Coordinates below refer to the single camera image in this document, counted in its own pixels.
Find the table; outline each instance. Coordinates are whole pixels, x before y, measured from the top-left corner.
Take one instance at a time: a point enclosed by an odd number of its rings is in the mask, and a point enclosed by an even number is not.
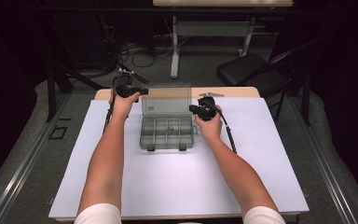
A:
[[[309,211],[263,98],[252,87],[192,88],[225,94],[215,101],[223,108],[238,154],[259,173],[281,214]],[[76,140],[49,217],[73,221],[80,202],[91,154],[103,131],[110,90],[99,91]],[[239,217],[241,209],[220,174],[201,134],[187,151],[141,150],[142,99],[134,104],[125,126],[122,219]],[[222,139],[229,145],[226,133]]]
[[[155,7],[290,7],[292,0],[153,0]],[[240,56],[246,55],[254,30],[255,18],[249,21],[178,21],[172,20],[171,78],[178,77],[179,35],[245,36]]]

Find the plastic box compartment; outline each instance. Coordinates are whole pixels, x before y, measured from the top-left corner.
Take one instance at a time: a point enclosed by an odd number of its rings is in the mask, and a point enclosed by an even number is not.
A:
[[[147,87],[142,98],[144,118],[140,145],[142,149],[179,149],[193,147],[193,119],[188,106],[189,87]]]

